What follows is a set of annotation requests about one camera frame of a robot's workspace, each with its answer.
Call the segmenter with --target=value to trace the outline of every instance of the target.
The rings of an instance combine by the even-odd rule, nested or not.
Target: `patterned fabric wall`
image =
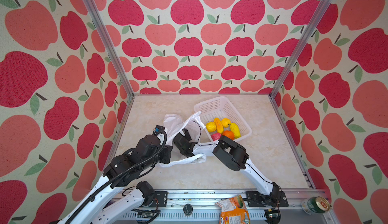
[[[107,0],[100,15],[121,33],[113,44],[137,94],[269,93],[318,3]],[[301,61],[311,56],[308,47]]]
[[[96,183],[127,94],[82,0],[0,3],[0,224],[47,224]]]
[[[335,26],[310,38],[313,57],[293,66],[278,105],[341,224],[388,223],[388,6],[333,0],[334,6],[338,18],[320,23]]]

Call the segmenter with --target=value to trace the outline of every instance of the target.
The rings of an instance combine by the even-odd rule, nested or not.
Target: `gold can lid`
[[[318,208],[324,210],[325,212],[330,209],[330,204],[325,198],[317,197],[315,202],[317,203]]]

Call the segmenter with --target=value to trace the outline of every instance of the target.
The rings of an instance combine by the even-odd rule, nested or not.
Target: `plastic basket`
[[[201,118],[202,123],[205,125],[211,121],[214,121],[214,118],[219,118],[220,120],[223,118],[228,118],[231,122],[237,124],[240,129],[241,137],[236,138],[235,141],[240,141],[252,134],[252,129],[225,96],[200,102],[194,105],[194,111],[201,111],[199,117]],[[213,141],[211,139],[211,135],[217,133],[217,131],[209,133],[206,128],[204,131],[208,135],[210,141]]]

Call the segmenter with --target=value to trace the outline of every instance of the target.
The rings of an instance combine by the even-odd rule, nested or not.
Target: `white plastic bag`
[[[205,128],[205,125],[201,122],[199,115],[200,111],[191,115],[185,122],[183,122],[182,117],[180,115],[166,115],[164,117],[163,126],[166,128],[167,132],[167,142],[166,145],[172,146],[172,140],[174,137],[183,129],[187,129],[191,136],[191,141],[198,141],[201,131]],[[156,165],[159,167],[171,167],[175,164],[186,164],[186,163],[202,163],[206,161],[206,155],[202,153],[198,153],[192,157],[185,157],[179,153],[179,150],[176,146],[173,146],[171,152],[171,159],[179,159],[177,161],[170,161],[169,164],[157,163]]]

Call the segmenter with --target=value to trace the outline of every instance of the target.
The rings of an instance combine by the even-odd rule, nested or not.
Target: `snack bag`
[[[216,203],[221,207],[220,224],[250,224],[249,214],[241,195]]]

